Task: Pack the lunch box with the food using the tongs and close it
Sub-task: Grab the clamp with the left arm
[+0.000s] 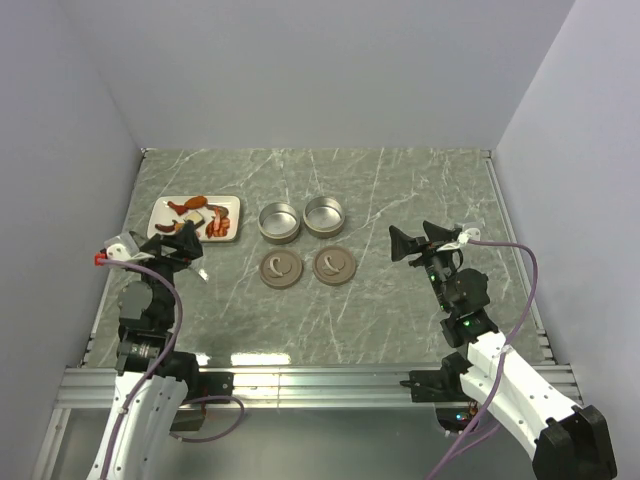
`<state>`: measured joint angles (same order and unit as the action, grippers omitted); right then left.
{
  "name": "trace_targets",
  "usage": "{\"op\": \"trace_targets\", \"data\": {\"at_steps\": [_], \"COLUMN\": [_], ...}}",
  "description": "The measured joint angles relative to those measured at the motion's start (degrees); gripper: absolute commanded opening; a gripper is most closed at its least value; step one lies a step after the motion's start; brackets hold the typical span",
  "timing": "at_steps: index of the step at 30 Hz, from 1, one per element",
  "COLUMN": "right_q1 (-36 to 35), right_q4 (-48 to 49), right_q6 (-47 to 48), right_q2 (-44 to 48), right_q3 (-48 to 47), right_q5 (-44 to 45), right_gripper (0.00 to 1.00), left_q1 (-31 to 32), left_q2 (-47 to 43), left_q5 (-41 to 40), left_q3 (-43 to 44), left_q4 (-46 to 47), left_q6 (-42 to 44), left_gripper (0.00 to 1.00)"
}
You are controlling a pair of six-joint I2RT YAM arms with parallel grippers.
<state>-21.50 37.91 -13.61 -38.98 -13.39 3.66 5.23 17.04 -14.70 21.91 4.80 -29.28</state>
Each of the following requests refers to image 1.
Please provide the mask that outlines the black white sushi piece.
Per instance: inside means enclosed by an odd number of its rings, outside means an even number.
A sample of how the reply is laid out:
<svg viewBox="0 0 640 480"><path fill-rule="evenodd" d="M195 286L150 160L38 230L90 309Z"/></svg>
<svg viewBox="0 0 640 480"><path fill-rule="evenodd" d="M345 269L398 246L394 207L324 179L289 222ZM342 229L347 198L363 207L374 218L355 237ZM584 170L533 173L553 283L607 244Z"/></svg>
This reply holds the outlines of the black white sushi piece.
<svg viewBox="0 0 640 480"><path fill-rule="evenodd" d="M184 217L184 221L192 222L194 225L199 225L205 221L205 218L199 211L192 211Z"/></svg>

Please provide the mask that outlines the fried chicken drumstick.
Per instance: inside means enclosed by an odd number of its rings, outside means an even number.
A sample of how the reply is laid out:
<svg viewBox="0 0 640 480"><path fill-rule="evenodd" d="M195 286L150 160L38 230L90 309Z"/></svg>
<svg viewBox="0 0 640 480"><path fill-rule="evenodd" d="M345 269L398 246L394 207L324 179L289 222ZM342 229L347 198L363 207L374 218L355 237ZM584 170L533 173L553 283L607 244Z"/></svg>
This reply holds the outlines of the fried chicken drumstick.
<svg viewBox="0 0 640 480"><path fill-rule="evenodd" d="M191 197L182 204L177 204L173 201L167 202L167 206L179 216L184 215L188 211L204 208L207 204L208 199L202 195Z"/></svg>

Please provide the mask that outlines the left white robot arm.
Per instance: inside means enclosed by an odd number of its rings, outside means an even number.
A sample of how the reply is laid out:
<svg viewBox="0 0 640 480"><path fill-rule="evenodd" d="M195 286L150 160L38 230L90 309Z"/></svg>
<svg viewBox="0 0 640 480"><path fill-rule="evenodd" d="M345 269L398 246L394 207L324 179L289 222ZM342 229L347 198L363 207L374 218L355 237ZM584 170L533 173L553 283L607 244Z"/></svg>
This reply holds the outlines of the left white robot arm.
<svg viewBox="0 0 640 480"><path fill-rule="evenodd" d="M193 222L173 235L139 244L131 233L106 242L97 266L139 274L118 296L116 378L105 432L89 471L91 479L135 479L150 470L144 460L153 438L172 422L168 407L195 399L202 388L195 355L175 349L184 308L174 277L203 254Z"/></svg>

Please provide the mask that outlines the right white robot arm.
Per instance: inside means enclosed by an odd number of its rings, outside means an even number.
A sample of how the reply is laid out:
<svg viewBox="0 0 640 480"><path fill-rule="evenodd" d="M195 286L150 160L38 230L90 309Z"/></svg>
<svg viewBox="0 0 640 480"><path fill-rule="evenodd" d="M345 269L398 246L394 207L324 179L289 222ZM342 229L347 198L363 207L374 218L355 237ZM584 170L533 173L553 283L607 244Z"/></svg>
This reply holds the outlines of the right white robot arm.
<svg viewBox="0 0 640 480"><path fill-rule="evenodd" d="M478 410L462 418L465 439L491 414L529 455L538 479L613 479L617 465L608 425L594 406L559 392L513 347L485 308L488 277L462 266L466 245L481 246L476 227L452 229L430 222L424 236L391 226L391 259L425 270L442 311L442 333L454 353L438 370L413 370L403 386L415 403L468 400Z"/></svg>

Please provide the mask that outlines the metal food tongs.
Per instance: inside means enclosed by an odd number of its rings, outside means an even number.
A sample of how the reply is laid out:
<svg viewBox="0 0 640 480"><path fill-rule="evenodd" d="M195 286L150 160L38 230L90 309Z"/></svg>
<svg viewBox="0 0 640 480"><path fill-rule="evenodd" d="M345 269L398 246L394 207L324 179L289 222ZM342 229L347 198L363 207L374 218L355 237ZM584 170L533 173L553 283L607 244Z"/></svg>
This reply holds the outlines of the metal food tongs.
<svg viewBox="0 0 640 480"><path fill-rule="evenodd" d="M203 281L204 283L209 282L209 274L207 273L206 269L201 265L192 264L189 267L189 271L193 272L197 276L197 278Z"/></svg>

